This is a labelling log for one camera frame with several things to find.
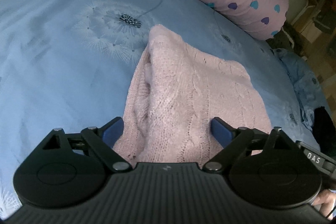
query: cable knit pattern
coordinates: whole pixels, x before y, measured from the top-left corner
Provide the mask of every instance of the cable knit pattern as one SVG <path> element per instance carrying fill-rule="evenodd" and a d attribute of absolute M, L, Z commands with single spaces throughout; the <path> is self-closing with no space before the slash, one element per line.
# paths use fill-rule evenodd
<path fill-rule="evenodd" d="M 202 166 L 222 149 L 210 133 L 216 116 L 235 128 L 271 130 L 263 100 L 241 64 L 201 52 L 154 26 L 128 91 L 124 133 L 113 149 L 132 165 Z"/>

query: bed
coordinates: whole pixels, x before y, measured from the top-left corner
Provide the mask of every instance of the bed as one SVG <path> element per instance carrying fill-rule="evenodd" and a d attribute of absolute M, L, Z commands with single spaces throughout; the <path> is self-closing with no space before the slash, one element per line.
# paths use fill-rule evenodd
<path fill-rule="evenodd" d="M 241 63 L 272 126 L 319 148 L 288 72 L 258 41 L 199 0 L 0 0 L 0 218 L 20 207 L 16 168 L 53 129 L 122 116 L 148 32 L 162 24 L 197 49 Z"/>

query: person's hand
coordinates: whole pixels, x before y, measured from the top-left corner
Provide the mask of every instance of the person's hand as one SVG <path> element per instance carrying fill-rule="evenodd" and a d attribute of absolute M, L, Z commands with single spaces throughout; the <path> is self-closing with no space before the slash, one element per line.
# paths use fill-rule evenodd
<path fill-rule="evenodd" d="M 316 205 L 321 205 L 320 208 L 320 213 L 323 216 L 327 216 L 332 209 L 335 206 L 335 201 L 336 201 L 336 194 L 333 193 L 330 190 L 323 190 L 322 192 L 320 192 L 317 197 L 315 198 L 315 200 L 313 201 L 312 205 L 316 206 Z M 328 217 L 329 220 L 333 219 L 333 215 L 331 214 Z"/>

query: black cloth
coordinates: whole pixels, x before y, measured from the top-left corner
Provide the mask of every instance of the black cloth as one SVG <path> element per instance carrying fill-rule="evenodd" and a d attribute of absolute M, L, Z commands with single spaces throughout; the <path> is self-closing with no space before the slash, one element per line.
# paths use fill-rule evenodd
<path fill-rule="evenodd" d="M 336 128 L 323 106 L 314 110 L 312 133 L 323 154 L 336 156 Z"/>

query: ribbed black surface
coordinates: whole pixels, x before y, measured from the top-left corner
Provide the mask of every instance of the ribbed black surface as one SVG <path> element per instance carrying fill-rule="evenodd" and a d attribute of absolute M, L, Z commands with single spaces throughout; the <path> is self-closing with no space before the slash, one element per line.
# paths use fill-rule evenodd
<path fill-rule="evenodd" d="M 328 223 L 310 206 L 273 211 L 236 196 L 220 175 L 196 164 L 138 164 L 113 175 L 88 202 L 63 210 L 24 205 L 13 224 Z"/>

